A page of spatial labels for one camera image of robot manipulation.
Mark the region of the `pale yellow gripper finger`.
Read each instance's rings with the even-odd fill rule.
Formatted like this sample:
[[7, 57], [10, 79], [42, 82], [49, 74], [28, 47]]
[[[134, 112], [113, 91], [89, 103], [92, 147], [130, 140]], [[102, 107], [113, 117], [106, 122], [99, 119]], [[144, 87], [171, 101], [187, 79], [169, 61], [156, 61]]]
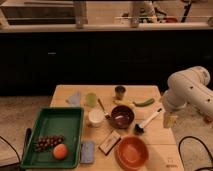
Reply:
[[165, 113], [164, 114], [163, 126], [165, 128], [171, 128], [175, 124], [177, 118], [178, 118], [178, 116], [176, 114]]

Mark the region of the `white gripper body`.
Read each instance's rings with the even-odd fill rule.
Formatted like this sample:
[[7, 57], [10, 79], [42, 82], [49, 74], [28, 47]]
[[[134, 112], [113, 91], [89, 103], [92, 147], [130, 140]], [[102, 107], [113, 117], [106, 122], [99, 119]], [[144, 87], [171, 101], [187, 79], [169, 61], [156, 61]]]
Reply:
[[175, 113], [186, 107], [186, 102], [174, 93], [165, 92], [162, 96], [162, 105], [168, 114]]

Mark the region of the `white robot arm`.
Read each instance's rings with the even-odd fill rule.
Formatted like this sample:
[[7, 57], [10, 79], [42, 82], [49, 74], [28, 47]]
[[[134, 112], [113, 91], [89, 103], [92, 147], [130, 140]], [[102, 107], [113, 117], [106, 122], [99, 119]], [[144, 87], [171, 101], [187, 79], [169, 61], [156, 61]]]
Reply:
[[187, 104], [213, 119], [213, 90], [207, 85], [210, 82], [209, 71], [202, 66], [191, 67], [171, 74], [167, 80], [168, 89], [162, 96], [164, 107], [163, 126], [171, 128], [177, 118], [176, 111]]

